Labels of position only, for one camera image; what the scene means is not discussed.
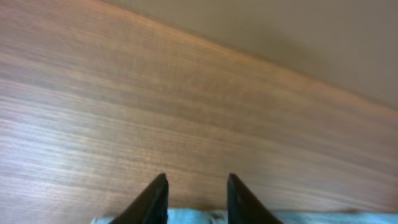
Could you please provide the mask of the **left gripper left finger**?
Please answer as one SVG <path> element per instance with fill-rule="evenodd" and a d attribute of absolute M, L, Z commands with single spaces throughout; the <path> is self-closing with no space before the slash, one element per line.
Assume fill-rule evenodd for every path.
<path fill-rule="evenodd" d="M 110 224 L 167 224 L 169 183 L 159 174 Z"/>

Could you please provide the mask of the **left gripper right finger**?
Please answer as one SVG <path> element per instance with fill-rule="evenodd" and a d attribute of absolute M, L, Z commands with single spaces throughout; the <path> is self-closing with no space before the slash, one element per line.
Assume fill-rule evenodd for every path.
<path fill-rule="evenodd" d="M 227 181 L 227 211 L 229 224 L 282 224 L 233 173 Z"/>

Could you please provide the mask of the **light blue denim shorts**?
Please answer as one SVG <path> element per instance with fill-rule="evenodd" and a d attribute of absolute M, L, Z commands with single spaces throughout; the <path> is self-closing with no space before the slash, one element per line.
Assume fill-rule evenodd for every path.
<path fill-rule="evenodd" d="M 396 213 L 274 212 L 285 224 L 397 224 Z M 227 224 L 226 210 L 168 209 L 168 224 Z"/>

